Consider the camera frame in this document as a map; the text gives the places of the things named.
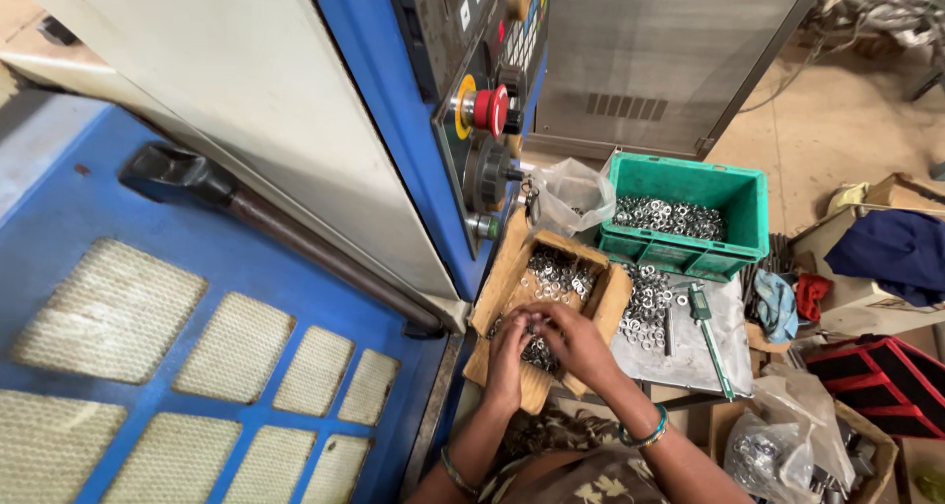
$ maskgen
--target yellow ring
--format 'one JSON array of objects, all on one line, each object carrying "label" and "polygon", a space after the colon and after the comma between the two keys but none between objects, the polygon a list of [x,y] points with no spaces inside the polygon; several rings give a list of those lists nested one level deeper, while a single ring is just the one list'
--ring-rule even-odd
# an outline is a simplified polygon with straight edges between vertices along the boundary
[{"label": "yellow ring", "polygon": [[459,140],[466,140],[466,137],[470,135],[470,131],[473,130],[472,126],[465,126],[463,124],[462,118],[462,109],[463,109],[463,96],[469,92],[475,91],[475,79],[472,75],[464,75],[463,80],[459,82],[459,90],[456,91],[456,135],[459,136]]}]

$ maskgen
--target patterned clothing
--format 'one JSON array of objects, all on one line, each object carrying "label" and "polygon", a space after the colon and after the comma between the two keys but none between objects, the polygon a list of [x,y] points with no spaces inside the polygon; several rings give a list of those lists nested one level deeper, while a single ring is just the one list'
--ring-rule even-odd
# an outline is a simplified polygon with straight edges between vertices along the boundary
[{"label": "patterned clothing", "polygon": [[[586,451],[581,458],[507,490],[522,468],[537,457],[560,451]],[[617,437],[617,424],[585,415],[571,417],[545,405],[537,416],[519,411],[508,425],[494,475],[479,502],[524,504],[668,504],[640,452]]]}]

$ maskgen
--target green plastic crate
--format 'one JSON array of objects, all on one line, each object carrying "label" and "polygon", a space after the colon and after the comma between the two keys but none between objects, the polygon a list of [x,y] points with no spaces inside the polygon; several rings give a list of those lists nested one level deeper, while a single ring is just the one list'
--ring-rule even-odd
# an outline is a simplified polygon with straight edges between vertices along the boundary
[{"label": "green plastic crate", "polygon": [[730,281],[739,269],[768,254],[767,178],[764,172],[691,160],[618,153],[610,163],[617,196],[651,196],[718,209],[726,242],[668,232],[601,225],[598,246],[663,271]]}]

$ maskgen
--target hand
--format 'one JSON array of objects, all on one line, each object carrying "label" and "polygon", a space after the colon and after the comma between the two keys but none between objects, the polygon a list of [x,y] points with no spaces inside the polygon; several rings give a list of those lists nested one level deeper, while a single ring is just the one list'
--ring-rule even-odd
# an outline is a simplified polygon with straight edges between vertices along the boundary
[{"label": "hand", "polygon": [[594,391],[600,393],[614,378],[623,375],[597,326],[570,306],[533,303],[512,311],[518,313],[525,313],[536,322],[535,334],[545,338],[571,375]]},{"label": "hand", "polygon": [[522,403],[519,360],[532,339],[525,332],[527,322],[526,314],[506,316],[489,348],[489,375],[482,404],[506,417],[511,417]]}]

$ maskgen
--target bangle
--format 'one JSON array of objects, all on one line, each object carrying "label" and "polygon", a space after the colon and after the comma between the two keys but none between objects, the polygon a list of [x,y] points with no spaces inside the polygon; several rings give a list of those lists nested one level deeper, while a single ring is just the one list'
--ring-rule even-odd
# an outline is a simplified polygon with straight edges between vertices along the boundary
[{"label": "bangle", "polygon": [[446,469],[446,475],[453,480],[453,483],[456,484],[456,487],[460,489],[463,493],[471,497],[472,499],[479,498],[479,488],[470,486],[466,483],[466,480],[456,471],[453,462],[450,461],[450,455],[446,453],[446,446],[440,450],[440,459],[443,461],[443,468]]},{"label": "bangle", "polygon": [[621,423],[619,427],[620,432],[620,441],[628,446],[633,448],[647,448],[652,444],[656,443],[666,434],[666,409],[662,407],[661,404],[655,403],[656,409],[660,411],[660,423],[656,426],[656,430],[653,430],[653,433],[647,436],[642,440],[633,440],[627,433],[627,429],[624,428],[624,424]]}]

